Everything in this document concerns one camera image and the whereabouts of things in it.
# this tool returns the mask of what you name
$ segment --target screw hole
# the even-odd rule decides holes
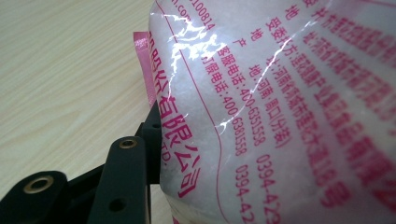
[[[110,209],[112,212],[122,211],[125,207],[126,200],[122,198],[115,199],[108,205],[108,209]]]
[[[53,177],[50,175],[40,176],[30,181],[24,188],[23,191],[27,194],[36,194],[46,190],[53,184]]]
[[[121,148],[132,148],[135,146],[137,146],[137,141],[134,139],[127,139],[127,140],[120,142]]]

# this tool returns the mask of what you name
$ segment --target table surface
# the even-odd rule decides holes
[[[134,135],[149,103],[133,44],[152,1],[0,1],[0,198],[56,170],[73,179]],[[153,223],[172,223],[159,186]]]

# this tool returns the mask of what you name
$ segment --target black machine part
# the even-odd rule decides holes
[[[155,104],[135,136],[116,140],[106,163],[71,181],[57,171],[16,184],[0,223],[150,223],[150,185],[160,183],[161,120]]]

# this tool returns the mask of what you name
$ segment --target plastic bag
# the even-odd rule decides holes
[[[175,219],[395,223],[394,21],[395,1],[156,1]]]

